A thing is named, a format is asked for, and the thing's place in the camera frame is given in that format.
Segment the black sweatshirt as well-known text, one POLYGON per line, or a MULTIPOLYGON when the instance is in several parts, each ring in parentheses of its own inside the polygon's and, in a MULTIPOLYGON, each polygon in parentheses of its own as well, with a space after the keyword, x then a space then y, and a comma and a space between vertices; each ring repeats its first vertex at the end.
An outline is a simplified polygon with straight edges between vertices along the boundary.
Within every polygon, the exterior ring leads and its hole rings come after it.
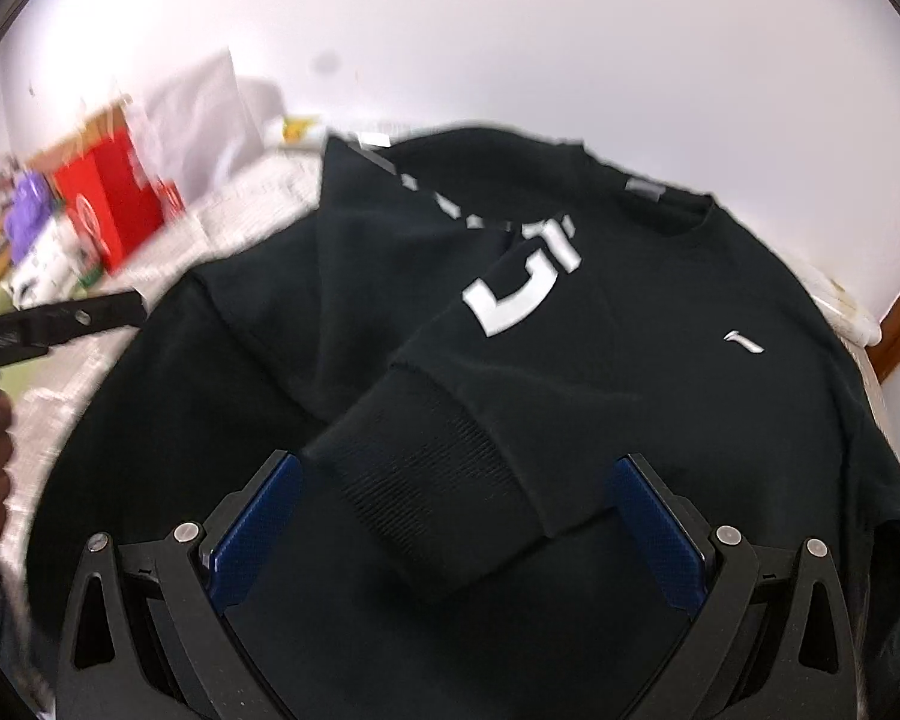
POLYGON ((25 558, 56 671, 87 538, 301 504, 229 614, 302 718, 616 718, 686 619, 606 502, 643 455, 752 543, 829 546, 865 707, 900 688, 900 463, 790 268, 707 195, 490 128, 329 138, 315 210, 190 268, 103 379, 25 558))

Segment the green bed sheet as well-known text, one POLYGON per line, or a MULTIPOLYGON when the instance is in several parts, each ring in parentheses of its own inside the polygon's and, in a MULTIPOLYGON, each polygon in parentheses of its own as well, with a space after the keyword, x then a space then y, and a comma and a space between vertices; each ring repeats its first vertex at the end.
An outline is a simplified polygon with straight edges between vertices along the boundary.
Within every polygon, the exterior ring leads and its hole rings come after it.
MULTIPOLYGON (((13 294, 6 288, 6 284, 0 281, 0 316, 17 310, 13 294)), ((45 364, 43 359, 29 359, 16 362, 13 366, 4 366, 0 369, 0 388, 9 395, 13 401, 20 400, 25 392, 34 385, 40 367, 45 364)))

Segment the white black-spotted pillow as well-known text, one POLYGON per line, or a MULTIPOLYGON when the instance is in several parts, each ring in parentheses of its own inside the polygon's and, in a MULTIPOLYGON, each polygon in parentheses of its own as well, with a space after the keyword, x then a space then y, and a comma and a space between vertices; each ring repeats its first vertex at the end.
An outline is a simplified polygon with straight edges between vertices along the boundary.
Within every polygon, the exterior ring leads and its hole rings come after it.
POLYGON ((97 247, 68 216, 56 216, 38 234, 29 254, 14 268, 9 291, 16 309, 66 301, 100 275, 97 247))

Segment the striped quilted mattress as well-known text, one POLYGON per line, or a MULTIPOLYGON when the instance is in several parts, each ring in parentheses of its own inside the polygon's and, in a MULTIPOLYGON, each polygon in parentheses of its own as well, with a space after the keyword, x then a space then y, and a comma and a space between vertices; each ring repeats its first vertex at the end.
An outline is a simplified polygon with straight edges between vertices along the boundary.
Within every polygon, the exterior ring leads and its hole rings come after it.
POLYGON ((323 148, 288 227, 134 293, 35 507, 73 718, 857 718, 900 686, 900 466, 709 195, 459 128, 323 148))

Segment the purple plastic bag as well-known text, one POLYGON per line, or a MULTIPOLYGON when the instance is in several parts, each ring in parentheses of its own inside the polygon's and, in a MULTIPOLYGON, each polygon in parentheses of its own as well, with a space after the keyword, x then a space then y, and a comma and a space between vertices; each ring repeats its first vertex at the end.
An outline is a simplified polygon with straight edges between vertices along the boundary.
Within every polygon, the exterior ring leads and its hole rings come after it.
POLYGON ((45 176, 27 171, 14 187, 13 203, 4 220, 4 234, 11 247, 11 262, 19 265, 29 254, 43 226, 53 216, 55 200, 45 176))

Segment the red paper gift bag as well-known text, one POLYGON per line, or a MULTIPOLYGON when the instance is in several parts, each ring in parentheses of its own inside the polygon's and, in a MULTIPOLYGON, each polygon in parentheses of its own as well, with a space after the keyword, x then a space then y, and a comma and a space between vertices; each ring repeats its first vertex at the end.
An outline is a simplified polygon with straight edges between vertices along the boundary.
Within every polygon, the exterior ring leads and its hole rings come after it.
POLYGON ((103 137, 53 172, 77 232, 86 232, 109 273, 164 224, 157 193, 142 172, 126 128, 103 137))

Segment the white plastic shopping bag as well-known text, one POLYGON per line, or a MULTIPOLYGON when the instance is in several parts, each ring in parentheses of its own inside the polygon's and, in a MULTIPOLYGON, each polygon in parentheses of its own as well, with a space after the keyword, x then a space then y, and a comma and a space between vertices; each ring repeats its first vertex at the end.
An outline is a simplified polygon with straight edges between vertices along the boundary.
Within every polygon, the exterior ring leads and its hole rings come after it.
POLYGON ((238 76, 219 52, 136 94, 125 119, 142 171, 176 215, 259 160, 266 126, 283 114, 276 83, 238 76))

